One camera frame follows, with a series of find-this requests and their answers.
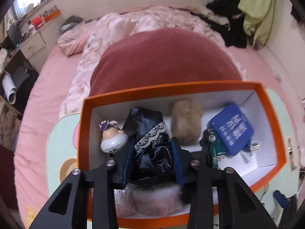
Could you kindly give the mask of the green toy car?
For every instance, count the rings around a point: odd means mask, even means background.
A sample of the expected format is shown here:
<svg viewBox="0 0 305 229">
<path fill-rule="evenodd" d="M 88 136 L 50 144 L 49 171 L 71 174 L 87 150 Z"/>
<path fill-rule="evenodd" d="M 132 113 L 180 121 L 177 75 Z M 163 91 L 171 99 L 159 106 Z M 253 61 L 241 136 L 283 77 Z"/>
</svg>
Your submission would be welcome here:
<svg viewBox="0 0 305 229">
<path fill-rule="evenodd" d="M 206 165 L 219 169 L 218 162 L 225 158 L 226 147 L 222 144 L 213 129 L 205 129 L 200 139 L 200 145 L 205 156 Z"/>
</svg>

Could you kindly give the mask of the cartoon boy figurine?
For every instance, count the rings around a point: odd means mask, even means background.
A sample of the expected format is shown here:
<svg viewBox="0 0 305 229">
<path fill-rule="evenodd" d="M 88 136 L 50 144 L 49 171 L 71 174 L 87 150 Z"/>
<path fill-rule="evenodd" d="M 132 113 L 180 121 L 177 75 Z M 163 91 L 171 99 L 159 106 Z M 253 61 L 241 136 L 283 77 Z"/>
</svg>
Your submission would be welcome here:
<svg viewBox="0 0 305 229">
<path fill-rule="evenodd" d="M 102 130 L 100 148 L 106 154 L 114 154 L 121 150 L 128 141 L 128 136 L 118 127 L 115 120 L 104 120 L 99 123 Z"/>
</svg>

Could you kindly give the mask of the white pink fluffy scrunchie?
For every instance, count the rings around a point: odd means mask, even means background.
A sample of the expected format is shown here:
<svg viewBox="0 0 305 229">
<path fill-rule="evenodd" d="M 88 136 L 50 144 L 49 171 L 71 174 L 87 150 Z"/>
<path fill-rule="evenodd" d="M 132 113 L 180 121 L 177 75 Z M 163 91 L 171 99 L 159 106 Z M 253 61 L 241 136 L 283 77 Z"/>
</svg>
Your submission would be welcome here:
<svg viewBox="0 0 305 229">
<path fill-rule="evenodd" d="M 131 197 L 136 211 L 146 216 L 167 217 L 184 209 L 177 184 L 135 188 Z"/>
</svg>

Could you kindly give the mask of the blue square tin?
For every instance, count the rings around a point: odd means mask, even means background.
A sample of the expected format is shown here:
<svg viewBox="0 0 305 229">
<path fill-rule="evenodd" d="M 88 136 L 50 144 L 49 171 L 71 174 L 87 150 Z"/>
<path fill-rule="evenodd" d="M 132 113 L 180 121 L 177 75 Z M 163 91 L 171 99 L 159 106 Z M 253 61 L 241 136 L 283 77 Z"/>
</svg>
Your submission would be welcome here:
<svg viewBox="0 0 305 229">
<path fill-rule="evenodd" d="M 207 127 L 214 130 L 230 156 L 237 155 L 249 145 L 254 135 L 249 120 L 235 103 L 231 103 L 216 114 L 207 123 Z"/>
</svg>

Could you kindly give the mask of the black satin lace scrunchie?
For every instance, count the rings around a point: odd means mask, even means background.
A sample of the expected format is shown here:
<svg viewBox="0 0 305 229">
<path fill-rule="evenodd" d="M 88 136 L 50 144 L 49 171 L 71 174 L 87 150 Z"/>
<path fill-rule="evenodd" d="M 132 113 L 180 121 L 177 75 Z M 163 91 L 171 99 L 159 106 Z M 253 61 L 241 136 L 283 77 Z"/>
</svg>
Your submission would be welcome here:
<svg viewBox="0 0 305 229">
<path fill-rule="evenodd" d="M 123 126 L 128 136 L 127 156 L 116 176 L 118 186 L 145 186 L 176 182 L 174 155 L 163 115 L 136 107 Z"/>
</svg>

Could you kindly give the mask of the brown fur scrunchie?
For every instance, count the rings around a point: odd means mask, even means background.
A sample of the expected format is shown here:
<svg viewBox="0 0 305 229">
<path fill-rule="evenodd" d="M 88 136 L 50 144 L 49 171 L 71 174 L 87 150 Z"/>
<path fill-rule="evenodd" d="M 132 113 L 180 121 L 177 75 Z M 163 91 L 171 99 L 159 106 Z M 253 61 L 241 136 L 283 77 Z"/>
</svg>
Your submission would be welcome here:
<svg viewBox="0 0 305 229">
<path fill-rule="evenodd" d="M 201 135 L 202 106 L 194 100 L 177 101 L 172 109 L 171 134 L 181 145 L 189 146 Z"/>
</svg>

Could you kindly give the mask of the clear plastic wrap bundle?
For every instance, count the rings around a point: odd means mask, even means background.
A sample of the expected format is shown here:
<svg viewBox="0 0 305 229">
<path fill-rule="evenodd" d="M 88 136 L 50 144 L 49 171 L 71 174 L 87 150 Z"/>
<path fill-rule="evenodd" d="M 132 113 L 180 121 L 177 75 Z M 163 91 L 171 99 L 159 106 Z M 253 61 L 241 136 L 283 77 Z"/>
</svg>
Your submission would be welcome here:
<svg viewBox="0 0 305 229">
<path fill-rule="evenodd" d="M 114 190 L 115 208 L 118 218 L 131 216 L 136 213 L 134 200 L 132 198 L 132 191 L 133 187 L 130 185 L 127 185 L 123 190 Z"/>
</svg>

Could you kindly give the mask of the orange cardboard box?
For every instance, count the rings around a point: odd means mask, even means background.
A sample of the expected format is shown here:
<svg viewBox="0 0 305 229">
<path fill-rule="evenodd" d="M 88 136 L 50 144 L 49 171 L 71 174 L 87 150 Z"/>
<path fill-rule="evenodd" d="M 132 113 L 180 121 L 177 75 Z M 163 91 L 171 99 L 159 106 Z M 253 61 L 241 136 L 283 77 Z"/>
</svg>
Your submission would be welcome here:
<svg viewBox="0 0 305 229">
<path fill-rule="evenodd" d="M 238 104 L 254 129 L 253 138 L 261 148 L 249 163 L 241 156 L 222 162 L 232 166 L 253 191 L 259 191 L 283 168 L 286 162 L 284 141 L 274 106 L 260 83 L 242 81 L 211 81 L 175 83 L 141 87 L 87 98 L 81 113 L 78 166 L 87 171 L 105 163 L 106 155 L 99 148 L 99 119 L 114 119 L 123 123 L 130 109 L 143 108 L 160 111 L 169 122 L 172 106 L 179 100 L 193 99 L 204 108 L 202 125 L 222 108 Z"/>
</svg>

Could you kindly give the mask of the white paper roll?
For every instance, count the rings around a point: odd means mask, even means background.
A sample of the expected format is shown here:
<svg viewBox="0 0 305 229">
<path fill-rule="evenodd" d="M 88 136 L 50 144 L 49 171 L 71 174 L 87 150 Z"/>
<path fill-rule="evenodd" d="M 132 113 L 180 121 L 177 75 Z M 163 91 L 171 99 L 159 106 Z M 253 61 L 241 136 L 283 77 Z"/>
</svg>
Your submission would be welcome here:
<svg viewBox="0 0 305 229">
<path fill-rule="evenodd" d="M 6 73 L 2 80 L 2 86 L 9 104 L 13 105 L 16 102 L 17 88 L 9 73 Z"/>
</svg>

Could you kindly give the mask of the white bedside drawer cabinet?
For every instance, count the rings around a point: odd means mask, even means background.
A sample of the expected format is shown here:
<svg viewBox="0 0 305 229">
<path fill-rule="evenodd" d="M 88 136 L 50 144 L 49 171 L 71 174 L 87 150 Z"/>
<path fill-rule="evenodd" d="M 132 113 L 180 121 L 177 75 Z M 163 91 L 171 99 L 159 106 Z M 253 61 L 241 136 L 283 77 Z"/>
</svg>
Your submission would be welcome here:
<svg viewBox="0 0 305 229">
<path fill-rule="evenodd" d="M 49 54 L 56 46 L 57 39 L 60 37 L 60 27 L 63 23 L 63 16 L 59 15 L 47 22 L 21 44 L 22 54 L 38 73 L 41 72 Z"/>
</svg>

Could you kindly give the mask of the pink floral duvet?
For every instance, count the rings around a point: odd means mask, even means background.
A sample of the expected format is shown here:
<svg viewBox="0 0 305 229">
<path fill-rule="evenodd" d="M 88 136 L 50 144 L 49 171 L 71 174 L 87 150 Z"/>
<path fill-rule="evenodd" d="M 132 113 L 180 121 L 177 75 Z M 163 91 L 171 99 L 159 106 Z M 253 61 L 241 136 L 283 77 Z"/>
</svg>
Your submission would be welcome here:
<svg viewBox="0 0 305 229">
<path fill-rule="evenodd" d="M 69 57 L 81 53 L 67 97 L 59 107 L 59 116 L 80 111 L 89 96 L 91 75 L 105 50 L 126 37 L 161 28 L 180 28 L 202 34 L 221 48 L 225 47 L 219 33 L 189 11 L 165 6 L 153 6 L 126 14 L 110 13 L 98 21 L 81 23 L 57 40 L 61 52 Z"/>
</svg>

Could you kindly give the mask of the dark red pillow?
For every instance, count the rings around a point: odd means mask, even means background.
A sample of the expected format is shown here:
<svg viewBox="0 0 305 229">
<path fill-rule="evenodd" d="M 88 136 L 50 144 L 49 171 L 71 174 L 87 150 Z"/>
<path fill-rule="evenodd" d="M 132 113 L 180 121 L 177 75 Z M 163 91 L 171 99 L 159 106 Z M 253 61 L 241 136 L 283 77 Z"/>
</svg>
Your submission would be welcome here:
<svg viewBox="0 0 305 229">
<path fill-rule="evenodd" d="M 231 58 L 211 39 L 163 28 L 109 46 L 91 76 L 90 96 L 131 88 L 196 81 L 240 81 Z"/>
</svg>

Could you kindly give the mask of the orange box on cabinet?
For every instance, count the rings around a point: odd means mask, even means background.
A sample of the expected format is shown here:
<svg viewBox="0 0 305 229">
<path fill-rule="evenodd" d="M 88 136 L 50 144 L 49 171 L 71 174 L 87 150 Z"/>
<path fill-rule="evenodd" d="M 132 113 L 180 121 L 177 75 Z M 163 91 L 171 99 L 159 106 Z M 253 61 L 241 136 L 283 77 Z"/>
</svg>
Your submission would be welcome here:
<svg viewBox="0 0 305 229">
<path fill-rule="evenodd" d="M 55 18 L 57 18 L 58 16 L 60 16 L 62 13 L 59 9 L 55 10 L 54 12 L 50 13 L 48 16 L 45 17 L 45 21 L 49 22 Z"/>
</svg>

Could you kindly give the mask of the black clothes pile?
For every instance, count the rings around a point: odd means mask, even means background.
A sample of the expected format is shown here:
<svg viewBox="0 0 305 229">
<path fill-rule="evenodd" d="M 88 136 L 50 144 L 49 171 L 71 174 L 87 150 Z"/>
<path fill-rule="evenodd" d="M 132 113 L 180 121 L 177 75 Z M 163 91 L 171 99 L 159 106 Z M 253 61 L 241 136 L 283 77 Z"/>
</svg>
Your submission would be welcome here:
<svg viewBox="0 0 305 229">
<path fill-rule="evenodd" d="M 206 7 L 215 15 L 226 17 L 229 25 L 212 24 L 212 29 L 221 34 L 227 47 L 247 47 L 247 35 L 243 29 L 245 14 L 238 8 L 240 0 L 214 0 Z"/>
</svg>

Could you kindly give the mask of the green hanging cloth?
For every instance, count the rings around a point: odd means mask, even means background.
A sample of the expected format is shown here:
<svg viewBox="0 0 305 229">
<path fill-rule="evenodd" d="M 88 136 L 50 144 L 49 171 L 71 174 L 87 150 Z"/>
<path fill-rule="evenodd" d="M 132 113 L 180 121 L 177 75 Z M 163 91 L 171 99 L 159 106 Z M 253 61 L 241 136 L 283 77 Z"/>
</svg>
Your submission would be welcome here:
<svg viewBox="0 0 305 229">
<path fill-rule="evenodd" d="M 264 45 L 272 26 L 275 0 L 240 0 L 238 9 L 245 14 L 243 29 L 246 35 Z"/>
</svg>

